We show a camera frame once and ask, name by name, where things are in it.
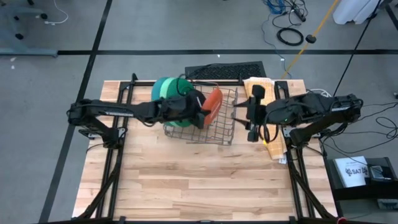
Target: cable bundle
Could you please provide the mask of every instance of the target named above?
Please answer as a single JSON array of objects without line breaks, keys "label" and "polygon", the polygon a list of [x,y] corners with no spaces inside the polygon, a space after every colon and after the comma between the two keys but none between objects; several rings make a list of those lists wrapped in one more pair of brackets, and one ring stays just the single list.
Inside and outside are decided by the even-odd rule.
[{"label": "cable bundle", "polygon": [[271,3],[271,0],[262,0],[271,10],[272,14],[282,14],[286,10],[284,0],[275,0],[275,4]]}]

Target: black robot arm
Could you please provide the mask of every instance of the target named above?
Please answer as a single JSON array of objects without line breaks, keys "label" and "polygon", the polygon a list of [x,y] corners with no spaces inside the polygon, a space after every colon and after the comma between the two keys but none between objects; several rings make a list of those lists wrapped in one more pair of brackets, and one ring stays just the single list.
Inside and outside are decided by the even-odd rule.
[{"label": "black robot arm", "polygon": [[258,141],[259,137],[262,137],[261,126],[266,124],[296,127],[299,124],[311,123],[305,128],[291,130],[290,138],[294,146],[307,143],[312,135],[336,123],[342,123],[336,130],[341,131],[348,123],[361,116],[363,105],[363,101],[352,94],[328,98],[316,93],[307,93],[275,100],[264,106],[260,105],[260,102],[264,98],[265,90],[260,85],[253,86],[252,95],[244,103],[235,105],[248,109],[246,119],[249,121],[237,119],[249,130],[248,141]]},{"label": "black robot arm", "polygon": [[81,100],[71,105],[67,112],[68,122],[81,126],[79,132],[88,138],[102,137],[104,147],[116,149],[120,146],[121,136],[127,130],[109,128],[98,120],[97,116],[122,116],[136,118],[146,126],[168,121],[189,119],[190,122],[203,128],[205,116],[209,111],[203,111],[198,103],[198,91],[190,91],[186,96],[173,96],[138,105],[112,103],[101,100]]}]

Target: wooden tabletop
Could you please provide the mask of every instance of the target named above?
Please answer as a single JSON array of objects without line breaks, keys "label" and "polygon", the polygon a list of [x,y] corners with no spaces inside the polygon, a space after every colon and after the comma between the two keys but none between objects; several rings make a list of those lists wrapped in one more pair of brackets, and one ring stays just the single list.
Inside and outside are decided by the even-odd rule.
[{"label": "wooden tabletop", "polygon": [[[116,102],[120,81],[105,81],[101,100]],[[290,95],[305,93],[303,80],[288,80]],[[238,102],[246,100],[243,86]],[[135,86],[133,104],[150,101],[151,86]],[[236,117],[245,119],[239,108]],[[111,117],[101,117],[108,126]],[[130,119],[114,219],[127,220],[288,220],[295,206],[287,165],[272,160],[261,143],[247,142],[247,131],[235,126],[231,146],[189,144],[165,136],[162,124],[145,127]],[[100,139],[90,145],[101,143]],[[310,147],[318,149],[318,140]],[[323,158],[303,150],[309,186],[319,201],[336,215]],[[101,187],[106,149],[87,153],[73,216],[81,214]],[[300,189],[303,212],[305,197]]]}]

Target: black device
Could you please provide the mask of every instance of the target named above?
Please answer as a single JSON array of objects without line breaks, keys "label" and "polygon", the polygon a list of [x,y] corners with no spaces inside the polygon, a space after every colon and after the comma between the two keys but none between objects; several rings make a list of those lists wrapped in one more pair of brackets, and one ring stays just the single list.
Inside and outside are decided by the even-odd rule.
[{"label": "black device", "polygon": [[294,10],[294,14],[296,14],[296,16],[297,16],[302,22],[305,22],[305,21],[306,21],[305,16],[304,16],[304,13],[301,13],[301,12],[300,12],[300,8],[299,8],[296,4],[293,4],[292,10]]},{"label": "black device", "polygon": [[215,63],[211,66],[185,67],[185,76],[192,74],[196,80],[245,80],[250,77],[266,77],[262,61],[241,63]]}]

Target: metal wire basket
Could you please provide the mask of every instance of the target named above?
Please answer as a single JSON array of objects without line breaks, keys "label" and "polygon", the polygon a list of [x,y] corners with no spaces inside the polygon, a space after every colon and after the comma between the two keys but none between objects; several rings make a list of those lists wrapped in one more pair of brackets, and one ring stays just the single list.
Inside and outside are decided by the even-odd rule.
[{"label": "metal wire basket", "polygon": [[186,128],[174,127],[168,124],[163,125],[164,134],[171,138],[188,140],[191,144],[219,144],[229,146],[234,138],[234,128],[236,108],[233,105],[238,97],[238,89],[235,90],[220,88],[216,83],[200,82],[193,86],[201,91],[205,97],[215,89],[219,88],[223,92],[223,103],[220,111],[213,122],[203,129],[198,129],[194,125]]}]

